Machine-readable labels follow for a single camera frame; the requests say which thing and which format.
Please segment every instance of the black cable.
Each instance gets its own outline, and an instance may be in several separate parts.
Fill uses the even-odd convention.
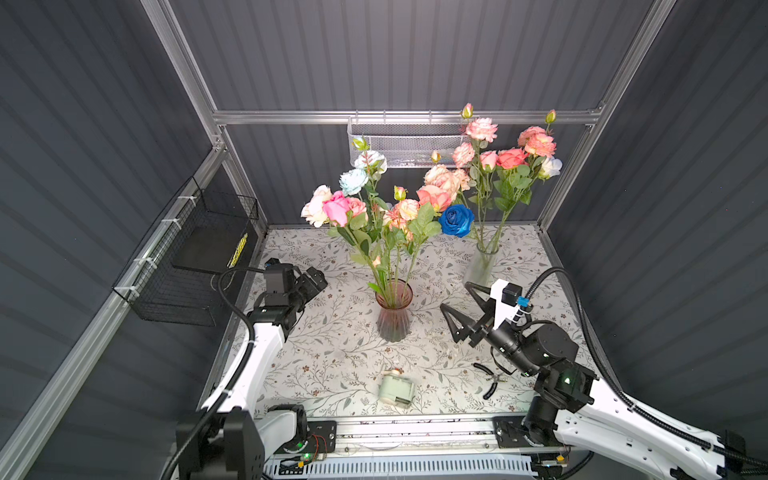
[[[219,279],[216,283],[217,290],[219,292],[219,295],[221,295],[221,299],[226,303],[228,307],[232,310],[232,312],[237,315],[241,320],[243,320],[248,327],[248,344],[246,344],[245,347],[245,355],[243,355],[243,358],[240,359],[240,363],[237,364],[237,369],[235,369],[234,375],[232,375],[232,378],[230,378],[230,381],[227,383],[227,385],[224,387],[225,390],[231,390],[235,383],[237,383],[237,380],[240,378],[240,374],[245,369],[245,365],[248,363],[248,359],[250,358],[250,354],[253,351],[253,341],[255,340],[255,335],[253,333],[253,321],[251,321],[248,316],[243,313],[243,310],[240,310],[237,308],[236,305],[234,305],[230,300],[227,298],[227,296],[224,294],[224,290],[222,287],[222,280],[223,278],[229,274],[234,272],[257,272],[257,273],[264,273],[264,270],[260,268],[254,268],[252,266],[235,266],[233,268],[230,268],[228,270],[225,270],[219,275]],[[219,407],[222,403],[224,403],[224,400],[226,400],[228,395],[226,393],[222,393],[219,395],[219,398],[216,399],[216,401],[213,403],[213,405],[210,406],[210,408],[205,412],[205,414],[200,417],[200,420],[197,421],[195,426],[190,431],[189,436],[187,437],[184,442],[178,446],[176,449],[176,453],[174,453],[174,456],[171,457],[168,464],[165,466],[165,470],[163,470],[163,475],[161,476],[161,480],[170,480],[170,477],[174,474],[174,470],[176,469],[176,465],[179,463],[179,459],[181,458],[181,454],[184,453],[184,450],[189,447],[190,443],[192,443],[192,439],[194,439],[198,433],[200,433],[200,430],[203,429],[204,426],[208,424],[211,417],[214,416],[214,414],[218,411]]]
[[[554,480],[565,480],[566,478],[570,478],[578,473],[579,470],[584,468],[590,460],[592,460],[592,457],[594,457],[594,452],[590,451],[586,457],[584,457],[583,460],[581,460],[579,463],[574,465],[573,468],[568,470],[567,472],[563,473],[559,477],[555,477]]]
[[[768,462],[765,460],[749,457],[748,455],[743,455],[739,452],[732,452],[730,450],[724,449],[723,447],[712,445],[706,440],[700,439],[699,437],[696,437],[695,435],[691,435],[688,432],[684,432],[666,423],[664,420],[656,418],[655,416],[651,415],[649,412],[646,412],[640,406],[637,406],[624,393],[624,391],[621,390],[621,387],[619,387],[619,385],[613,380],[613,377],[608,375],[607,368],[605,367],[602,360],[598,356],[598,351],[594,346],[594,339],[592,339],[592,333],[587,328],[587,321],[586,321],[587,315],[584,312],[584,306],[581,304],[581,298],[579,297],[578,292],[576,291],[576,284],[573,281],[571,274],[568,273],[566,269],[559,266],[553,266],[552,268],[546,269],[533,282],[533,284],[531,285],[531,288],[528,289],[528,293],[525,294],[526,298],[531,299],[531,295],[533,295],[533,293],[536,291],[539,285],[541,285],[541,282],[543,282],[545,278],[552,275],[553,273],[562,273],[565,276],[566,280],[568,280],[568,282],[571,284],[571,288],[573,289],[573,293],[576,298],[577,314],[579,317],[579,321],[581,322],[581,328],[584,330],[584,340],[587,343],[587,349],[589,350],[590,355],[592,355],[592,359],[594,360],[595,365],[598,367],[600,374],[603,376],[603,379],[607,382],[608,386],[611,387],[611,390],[613,390],[616,396],[619,397],[621,401],[624,402],[629,407],[630,410],[636,412],[638,415],[646,419],[648,422],[653,423],[660,429],[667,430],[669,433],[673,433],[676,436],[682,438],[683,440],[687,440],[688,442],[691,442],[694,445],[698,445],[705,450],[712,450],[713,452],[720,454],[724,457],[733,458],[743,463],[748,463],[750,465],[768,468]]]

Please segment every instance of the floral tablecloth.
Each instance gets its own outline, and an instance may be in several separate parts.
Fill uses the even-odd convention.
[[[533,226],[507,226],[494,268],[501,277],[527,289],[536,276],[551,266]],[[262,259],[276,257],[302,270],[322,270],[328,287],[315,298],[278,353],[266,378],[254,415],[278,403],[300,402],[309,416],[400,415],[525,411],[534,393],[535,379],[515,373],[499,384],[490,400],[483,400],[490,382],[472,367],[480,362],[498,371],[488,344],[476,349],[465,341],[453,343],[439,306],[447,302],[470,315],[481,315],[462,278],[475,251],[469,239],[446,235],[433,237],[423,248],[410,282],[414,299],[411,333],[398,343],[380,339],[376,332],[379,306],[366,285],[366,266],[349,259],[349,246],[330,238],[325,229],[271,230]],[[263,289],[254,281],[249,305]],[[562,326],[580,345],[578,362],[594,363],[584,344],[581,328],[555,276],[535,294],[535,319],[549,319]],[[229,362],[246,336],[240,325]],[[382,372],[394,368],[416,384],[413,404],[407,408],[378,401]]]

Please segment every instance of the pliers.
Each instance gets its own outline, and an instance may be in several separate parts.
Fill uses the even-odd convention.
[[[494,392],[496,391],[496,387],[498,387],[499,382],[504,382],[505,380],[501,380],[501,375],[495,375],[491,369],[489,369],[487,366],[481,364],[481,363],[472,363],[472,366],[474,366],[476,369],[482,370],[484,373],[487,373],[491,376],[489,380],[493,380],[493,383],[491,384],[491,388],[482,396],[483,400],[490,399]]]

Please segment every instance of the vase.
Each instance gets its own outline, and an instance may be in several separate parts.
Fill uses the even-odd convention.
[[[379,336],[388,342],[399,342],[411,333],[411,313],[408,306],[413,301],[413,290],[404,280],[390,281],[391,291],[395,292],[395,298],[389,301],[379,293],[376,294],[376,302],[382,307],[379,319],[376,321],[376,329]]]
[[[498,244],[489,251],[482,250],[478,245],[475,248],[475,255],[464,272],[464,284],[471,282],[477,285],[491,286],[495,280],[492,276],[492,271],[493,267],[496,266],[497,255]]]

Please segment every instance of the corrugated panel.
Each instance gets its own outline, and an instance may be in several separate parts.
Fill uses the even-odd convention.
[[[515,146],[527,126],[500,126],[493,147],[503,150]],[[339,175],[352,168],[346,125],[230,125],[227,130],[271,224],[305,224],[301,208],[315,188],[325,184],[338,189]],[[581,125],[555,126],[557,156],[564,164],[583,132]],[[382,176],[379,192],[392,200],[392,187],[399,185],[410,191],[409,197],[416,198],[426,171],[390,169]],[[513,210],[510,220],[537,220],[557,181],[556,177],[543,184],[537,182],[531,205]]]
[[[221,110],[586,109],[650,0],[173,0]]]
[[[138,0],[1,3],[0,71],[1,445],[210,143]],[[105,452],[105,425],[131,420],[142,438],[152,430],[154,419],[103,415],[108,404],[113,412],[131,402],[170,410],[199,393],[202,368],[193,378],[174,368],[206,366],[215,340],[137,323],[127,321],[76,402],[91,399],[101,410],[77,421],[68,413],[62,431],[77,434],[66,448],[46,448],[62,468],[87,465],[73,451]]]
[[[678,2],[551,228],[621,384],[763,457],[767,22]]]

